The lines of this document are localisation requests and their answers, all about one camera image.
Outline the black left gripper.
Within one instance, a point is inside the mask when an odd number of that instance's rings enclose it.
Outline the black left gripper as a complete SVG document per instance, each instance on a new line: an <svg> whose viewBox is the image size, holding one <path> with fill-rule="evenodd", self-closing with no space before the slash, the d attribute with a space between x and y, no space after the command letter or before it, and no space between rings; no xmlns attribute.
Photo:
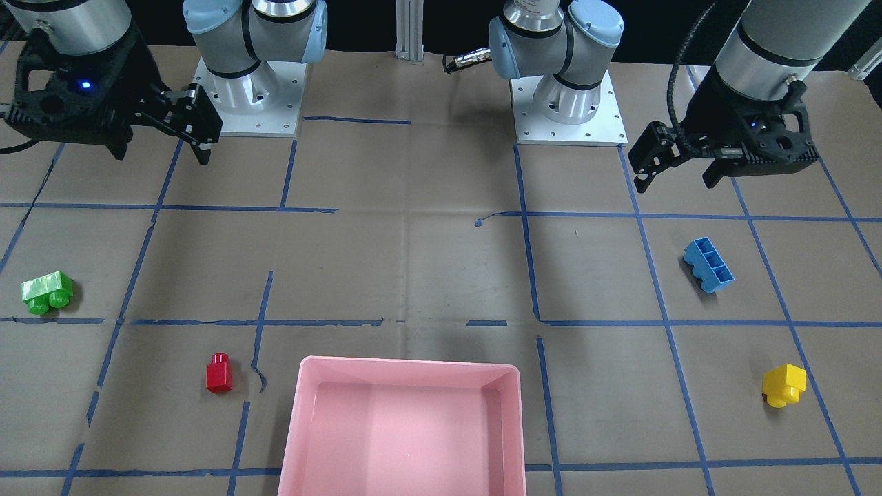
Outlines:
<svg viewBox="0 0 882 496"><path fill-rule="evenodd" d="M699 153L680 149L675 129L652 121L627 153L637 193L645 194L662 172L701 158L712 159L702 175L708 188L723 178L802 172L820 158L802 101L806 89L796 79L786 85L781 99L760 101L737 93L719 73L709 72L680 123Z"/></svg>

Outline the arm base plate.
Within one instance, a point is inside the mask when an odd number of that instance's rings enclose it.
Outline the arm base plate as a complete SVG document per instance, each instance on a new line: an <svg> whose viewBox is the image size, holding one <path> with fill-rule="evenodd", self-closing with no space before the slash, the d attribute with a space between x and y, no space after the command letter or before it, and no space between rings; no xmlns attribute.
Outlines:
<svg viewBox="0 0 882 496"><path fill-rule="evenodd" d="M609 72L598 87L564 87L554 76L511 79L511 107L521 145L621 147L629 138Z"/></svg>
<svg viewBox="0 0 882 496"><path fill-rule="evenodd" d="M308 71L305 63L265 61L238 79L224 79L199 60L193 81L223 120L221 137L296 138Z"/></svg>

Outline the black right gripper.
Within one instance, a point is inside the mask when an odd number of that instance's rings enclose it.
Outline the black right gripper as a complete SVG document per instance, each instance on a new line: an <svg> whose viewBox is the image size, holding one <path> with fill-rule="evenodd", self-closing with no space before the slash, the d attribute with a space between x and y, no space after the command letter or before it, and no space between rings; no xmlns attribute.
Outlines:
<svg viewBox="0 0 882 496"><path fill-rule="evenodd" d="M4 121L36 141L103 145L122 160L132 127L149 126L190 146L208 165L223 120L202 85L168 91L138 28L94 54L60 53L34 29L19 55Z"/></svg>

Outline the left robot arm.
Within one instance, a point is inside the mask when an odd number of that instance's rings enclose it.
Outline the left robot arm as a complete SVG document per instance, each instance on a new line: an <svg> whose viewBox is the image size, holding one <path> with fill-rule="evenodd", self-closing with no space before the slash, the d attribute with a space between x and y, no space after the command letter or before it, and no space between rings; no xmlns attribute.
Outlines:
<svg viewBox="0 0 882 496"><path fill-rule="evenodd" d="M806 77L866 9L866 1L750 1L697 88L684 118L673 104L675 78L710 14L704 10L675 55L666 89L670 125L653 121L628 154L643 194L653 179L708 159L706 187L723 178L802 172L819 159L803 103ZM504 79L538 76L542 116L582 125L595 115L602 79L624 33L620 13L602 1L508 1L489 23L489 46L444 59L448 74L492 62Z"/></svg>

